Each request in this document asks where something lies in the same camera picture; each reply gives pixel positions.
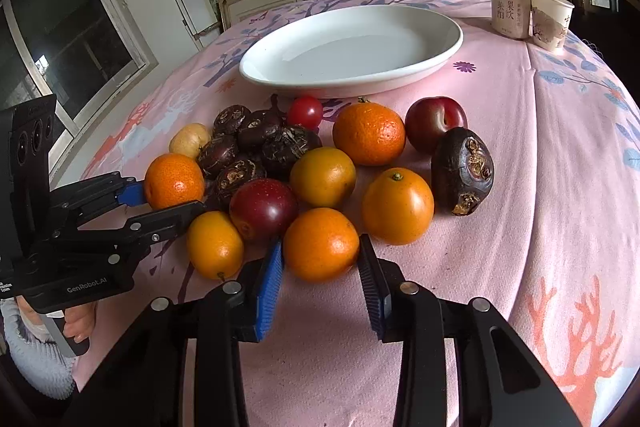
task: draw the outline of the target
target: white plate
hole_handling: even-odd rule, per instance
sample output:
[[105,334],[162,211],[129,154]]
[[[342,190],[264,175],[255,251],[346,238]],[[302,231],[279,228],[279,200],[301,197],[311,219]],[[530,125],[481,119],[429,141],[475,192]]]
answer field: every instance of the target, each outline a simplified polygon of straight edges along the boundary
[[276,92],[318,98],[406,86],[439,70],[462,45],[462,29],[427,9],[354,6],[293,22],[256,42],[240,73]]

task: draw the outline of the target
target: red tomato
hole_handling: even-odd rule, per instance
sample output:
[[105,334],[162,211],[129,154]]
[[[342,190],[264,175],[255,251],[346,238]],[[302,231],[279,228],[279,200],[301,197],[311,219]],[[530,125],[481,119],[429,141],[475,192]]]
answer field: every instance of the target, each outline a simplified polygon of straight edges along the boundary
[[321,121],[322,104],[312,96],[296,98],[287,113],[287,123],[289,125],[299,124],[307,129],[315,130]]

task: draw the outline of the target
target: paper cup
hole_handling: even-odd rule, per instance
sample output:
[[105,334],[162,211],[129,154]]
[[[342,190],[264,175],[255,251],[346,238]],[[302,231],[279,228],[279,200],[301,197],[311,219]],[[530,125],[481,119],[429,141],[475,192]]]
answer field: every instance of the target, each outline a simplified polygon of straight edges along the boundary
[[573,10],[565,0],[531,0],[533,41],[550,52],[562,50]]

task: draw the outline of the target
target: human hand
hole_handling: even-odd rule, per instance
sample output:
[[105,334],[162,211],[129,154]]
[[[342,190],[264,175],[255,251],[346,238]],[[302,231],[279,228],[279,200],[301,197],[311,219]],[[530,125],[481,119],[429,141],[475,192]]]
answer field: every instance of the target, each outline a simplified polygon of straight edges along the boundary
[[[40,316],[29,306],[24,297],[17,297],[16,302],[24,316],[34,326],[42,325]],[[66,337],[73,337],[76,344],[81,343],[91,335],[95,327],[95,302],[81,304],[65,310],[65,329],[62,331]]]

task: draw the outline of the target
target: fruit pile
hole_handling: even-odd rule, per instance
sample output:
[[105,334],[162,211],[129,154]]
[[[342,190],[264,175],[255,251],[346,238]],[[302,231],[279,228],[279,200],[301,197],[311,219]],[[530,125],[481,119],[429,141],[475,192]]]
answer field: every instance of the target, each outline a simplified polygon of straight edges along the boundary
[[[491,155],[450,98],[418,100],[404,122],[388,107],[360,99],[338,115],[335,147],[322,146],[321,120],[322,105],[309,96],[294,100],[286,114],[276,104],[253,112],[232,105],[211,132],[199,123],[183,127],[169,153],[149,165],[145,195],[154,210],[209,194],[213,210],[187,233],[200,274],[225,280],[241,267],[245,242],[276,237],[287,268],[300,279],[323,282],[347,272],[358,254],[358,232],[338,209],[353,192],[356,165],[392,164],[406,139],[431,156],[431,187],[409,169],[380,173],[361,202],[364,227],[374,237],[412,243],[429,227],[435,206],[466,216],[493,185]],[[299,215],[299,201],[310,210]]]

